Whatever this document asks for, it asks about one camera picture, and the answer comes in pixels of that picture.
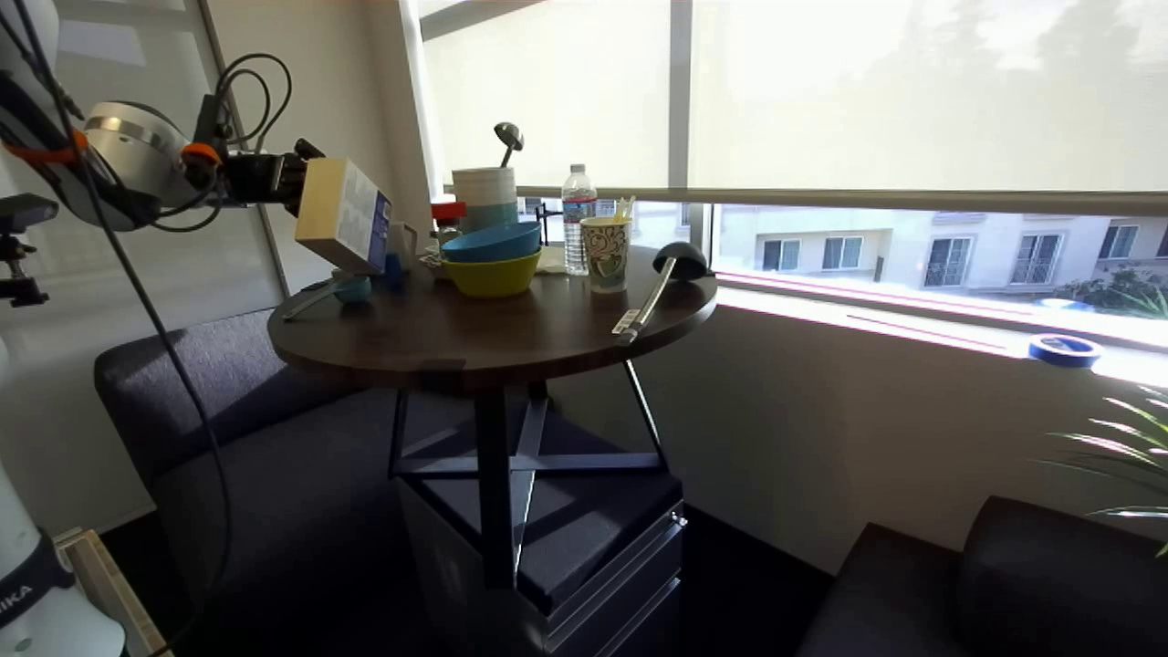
blue bowl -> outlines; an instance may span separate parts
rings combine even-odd
[[[495,261],[521,261],[532,252],[540,252],[536,224],[486,225],[443,246],[443,256],[449,263],[495,263]]]

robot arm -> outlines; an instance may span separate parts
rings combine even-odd
[[[59,12],[50,0],[0,8],[0,138],[79,221],[140,231],[197,205],[268,205],[297,216],[307,158],[228,154],[228,83],[202,107],[194,138],[151,107],[98,104],[79,118],[56,87]]]

blue object on sill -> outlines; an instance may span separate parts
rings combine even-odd
[[[1081,335],[1045,332],[1028,341],[1028,359],[1064,368],[1093,368],[1093,360],[1098,360],[1098,348]]]

dark carpet floor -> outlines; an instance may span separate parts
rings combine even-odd
[[[784,657],[797,654],[815,610],[823,607],[831,578],[817,572],[772,544],[758,544],[728,522],[688,513],[688,548],[683,548],[683,657]],[[190,610],[183,607],[179,578],[169,561],[169,548],[156,519],[140,519],[107,534],[107,548],[119,561],[123,578],[135,586],[140,600],[153,614],[166,637],[183,632]],[[443,657],[443,640],[428,637],[419,610],[402,610],[402,637],[419,637],[409,651],[390,651],[393,657]],[[222,654],[289,654],[282,651],[222,651],[228,637],[205,628],[183,632],[179,657],[222,657]],[[370,651],[315,651],[297,646],[292,654],[370,654]]]

round wooden table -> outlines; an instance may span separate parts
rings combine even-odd
[[[342,307],[327,289],[299,291],[269,314],[268,332],[292,367],[398,390],[476,399],[486,586],[514,589],[504,390],[624,367],[657,441],[633,359],[667,348],[713,317],[716,278],[671,281],[640,341],[618,341],[621,314],[651,304],[657,281],[655,252],[633,252],[629,284],[613,296],[595,296],[584,278],[532,278],[521,296],[469,300],[449,281],[414,274],[405,289],[371,289],[360,307]]]

